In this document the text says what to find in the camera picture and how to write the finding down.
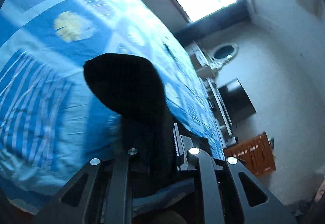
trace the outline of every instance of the bed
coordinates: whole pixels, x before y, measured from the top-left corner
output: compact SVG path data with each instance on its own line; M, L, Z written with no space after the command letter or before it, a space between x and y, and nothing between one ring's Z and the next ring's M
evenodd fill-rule
M140 0L6 0L0 26L0 186L15 206L36 214L87 161L121 146L121 117L82 74L103 53L149 59L172 114L224 159L189 56Z

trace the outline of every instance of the triangular cutout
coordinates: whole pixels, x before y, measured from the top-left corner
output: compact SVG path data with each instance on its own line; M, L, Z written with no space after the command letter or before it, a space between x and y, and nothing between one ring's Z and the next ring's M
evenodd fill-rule
M81 195L87 183L88 174L84 173L82 177L64 194L61 202L71 207L79 205Z
M245 194L248 200L248 204L251 207L255 207L262 203L265 203L268 200L268 197L259 189L257 185L244 173L240 172L239 174L240 181L242 182Z

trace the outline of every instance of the wall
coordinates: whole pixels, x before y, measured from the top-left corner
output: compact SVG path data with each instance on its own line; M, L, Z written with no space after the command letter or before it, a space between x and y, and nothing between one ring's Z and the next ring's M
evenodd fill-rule
M266 31L240 24L206 37L211 54L223 42L238 44L238 54L220 70L218 86L238 78L256 114L234 126L246 141L266 131L274 137L277 170L262 182L284 203L310 199L315 171L325 162L324 105L308 76Z
M295 59L325 100L324 12L317 17L299 6L296 0L251 0L251 4L252 21Z
M180 12L173 6L170 0L142 0L145 5L175 33L187 25L187 21Z

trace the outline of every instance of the blue fabric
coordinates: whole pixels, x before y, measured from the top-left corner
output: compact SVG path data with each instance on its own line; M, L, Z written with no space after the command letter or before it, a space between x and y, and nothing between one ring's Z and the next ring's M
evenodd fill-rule
M224 159L189 56L140 0L6 0L0 27L0 186L16 206L36 213L87 161L119 150L121 117L82 73L102 53L149 59L173 115Z

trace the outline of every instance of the flat screen tv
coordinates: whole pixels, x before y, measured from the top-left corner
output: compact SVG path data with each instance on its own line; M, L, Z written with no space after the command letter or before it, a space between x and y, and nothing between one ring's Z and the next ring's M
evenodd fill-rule
M238 79L218 88L232 124L256 113L256 110Z

